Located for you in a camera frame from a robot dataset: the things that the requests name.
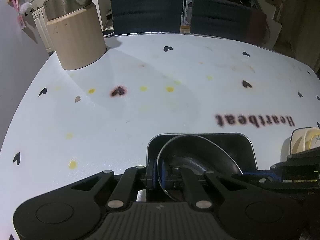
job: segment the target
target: black heart print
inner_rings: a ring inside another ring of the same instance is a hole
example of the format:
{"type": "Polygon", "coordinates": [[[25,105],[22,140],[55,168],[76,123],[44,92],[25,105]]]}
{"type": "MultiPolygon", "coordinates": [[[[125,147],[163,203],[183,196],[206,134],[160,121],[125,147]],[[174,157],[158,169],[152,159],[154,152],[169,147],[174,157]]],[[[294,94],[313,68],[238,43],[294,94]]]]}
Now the black heart print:
{"type": "Polygon", "coordinates": [[[245,80],[242,81],[242,85],[243,85],[245,88],[247,88],[247,87],[252,88],[252,85],[250,85],[250,84],[249,84],[247,81],[245,81],[245,80]]]}
{"type": "Polygon", "coordinates": [[[13,162],[17,162],[17,165],[20,164],[20,152],[18,152],[13,158],[13,162]]]}
{"type": "Polygon", "coordinates": [[[48,90],[47,90],[46,88],[42,89],[41,92],[40,92],[40,94],[39,94],[39,96],[41,96],[42,94],[45,95],[45,94],[47,93],[47,91],[48,91],[48,90]]]}
{"type": "Polygon", "coordinates": [[[116,95],[123,96],[125,94],[125,90],[122,87],[117,87],[113,92],[111,93],[111,96],[114,97],[116,95]]]}
{"type": "Polygon", "coordinates": [[[168,51],[168,49],[169,49],[169,50],[173,50],[173,48],[172,48],[172,47],[169,47],[169,46],[165,46],[165,47],[163,48],[164,51],[168,51]]]}

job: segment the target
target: chair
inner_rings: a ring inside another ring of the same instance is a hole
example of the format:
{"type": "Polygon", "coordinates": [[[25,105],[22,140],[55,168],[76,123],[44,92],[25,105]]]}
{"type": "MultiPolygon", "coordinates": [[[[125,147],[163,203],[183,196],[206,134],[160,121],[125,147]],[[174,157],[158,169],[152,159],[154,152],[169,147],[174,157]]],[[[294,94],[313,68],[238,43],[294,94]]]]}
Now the chair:
{"type": "Polygon", "coordinates": [[[226,0],[193,0],[190,33],[218,36],[260,45],[267,16],[226,0]]]}
{"type": "Polygon", "coordinates": [[[183,0],[111,0],[115,35],[180,32],[183,0]]]}

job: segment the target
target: table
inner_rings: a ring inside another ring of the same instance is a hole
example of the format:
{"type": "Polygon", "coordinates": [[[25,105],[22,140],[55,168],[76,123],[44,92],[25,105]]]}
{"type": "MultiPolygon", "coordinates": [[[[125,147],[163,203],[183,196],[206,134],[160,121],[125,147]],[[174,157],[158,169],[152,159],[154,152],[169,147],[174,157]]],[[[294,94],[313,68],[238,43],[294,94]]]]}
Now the table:
{"type": "Polygon", "coordinates": [[[320,126],[320,80],[295,59],[190,34],[105,42],[102,58],[74,71],[53,53],[23,97],[0,153],[0,239],[18,239],[12,215],[25,200],[146,165],[156,135],[242,133],[268,169],[288,154],[294,129],[320,126]]]}

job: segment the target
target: fluffy white plush keychain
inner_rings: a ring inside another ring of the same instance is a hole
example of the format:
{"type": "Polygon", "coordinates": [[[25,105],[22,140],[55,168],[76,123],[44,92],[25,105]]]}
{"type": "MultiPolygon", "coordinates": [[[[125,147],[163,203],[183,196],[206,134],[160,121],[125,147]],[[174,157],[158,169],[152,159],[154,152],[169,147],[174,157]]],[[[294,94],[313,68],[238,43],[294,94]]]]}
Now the fluffy white plush keychain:
{"type": "Polygon", "coordinates": [[[24,14],[25,16],[27,16],[31,10],[32,10],[32,4],[29,2],[26,2],[20,6],[20,13],[24,14]]]}

